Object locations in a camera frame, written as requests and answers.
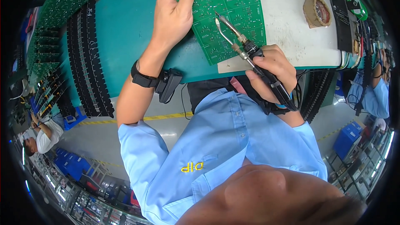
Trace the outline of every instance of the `gray floor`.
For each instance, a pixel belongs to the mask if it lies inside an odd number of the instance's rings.
[[[182,87],[183,86],[180,85],[176,89],[171,102],[167,105],[159,103],[158,94],[155,94],[145,116],[183,112],[184,109],[181,100]],[[186,88],[183,89],[182,97],[186,111],[190,111],[190,100]],[[116,97],[111,99],[114,106],[116,106],[116,99]],[[365,116],[366,114],[361,114],[357,119],[363,121]],[[319,140],[331,132],[340,129],[354,118],[355,111],[346,103],[337,103],[337,100],[334,98],[332,105],[320,109],[310,126],[314,131],[316,139]],[[85,121],[109,119],[111,118],[95,117],[90,119],[88,118]],[[161,134],[168,149],[171,150],[188,122],[189,120],[180,117],[147,121],[146,123],[155,128]],[[318,146],[322,156],[331,152],[337,135],[338,132],[318,141]],[[120,155],[120,143],[117,135],[117,125],[115,123],[78,125],[73,129],[66,131],[63,134],[63,139],[57,145],[79,155],[117,165],[114,166],[108,164],[107,169],[114,177],[129,180]]]

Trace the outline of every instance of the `hair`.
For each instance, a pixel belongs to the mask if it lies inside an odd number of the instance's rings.
[[[26,144],[26,139],[24,139],[24,143],[22,145],[24,147],[24,153],[28,156],[31,157],[33,156],[33,152],[30,150],[30,147]]]
[[[353,225],[364,214],[367,205],[350,196],[343,196],[321,204],[317,212],[306,220],[321,225]]]

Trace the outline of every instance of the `hand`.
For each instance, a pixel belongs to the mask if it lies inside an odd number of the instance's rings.
[[[274,74],[284,85],[290,94],[296,87],[296,69],[286,59],[284,53],[277,45],[266,45],[261,47],[264,58],[254,57],[253,62],[259,67],[268,70]],[[261,80],[254,71],[246,71],[251,86],[268,102],[280,104],[272,90]]]
[[[33,113],[33,111],[30,112],[30,116],[32,118],[32,121],[37,124],[39,120],[37,119],[36,115]]]
[[[187,34],[193,24],[194,0],[157,0],[152,42],[169,52]]]

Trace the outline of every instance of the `black wristband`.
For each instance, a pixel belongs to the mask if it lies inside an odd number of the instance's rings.
[[[159,78],[143,75],[137,70],[136,63],[137,61],[133,64],[132,69],[130,70],[132,82],[144,88],[156,87],[158,82],[160,81]]]

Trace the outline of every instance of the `black holder bracket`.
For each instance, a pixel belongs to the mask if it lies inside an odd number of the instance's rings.
[[[168,99],[173,95],[175,89],[182,80],[182,73],[175,70],[169,69],[168,71],[162,71],[159,83],[156,86],[155,92],[159,94],[160,103],[167,103]]]

